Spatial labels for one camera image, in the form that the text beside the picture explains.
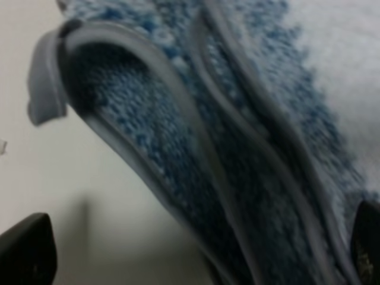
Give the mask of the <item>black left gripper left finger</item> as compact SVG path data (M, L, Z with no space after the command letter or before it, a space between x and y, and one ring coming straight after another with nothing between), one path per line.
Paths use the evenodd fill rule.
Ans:
M1 284L52 284L57 251L46 213L34 213L1 234Z

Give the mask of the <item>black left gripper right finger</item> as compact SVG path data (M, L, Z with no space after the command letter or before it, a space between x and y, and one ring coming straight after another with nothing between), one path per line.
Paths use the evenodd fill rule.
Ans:
M362 284L379 284L379 203L362 201L351 236L351 255Z

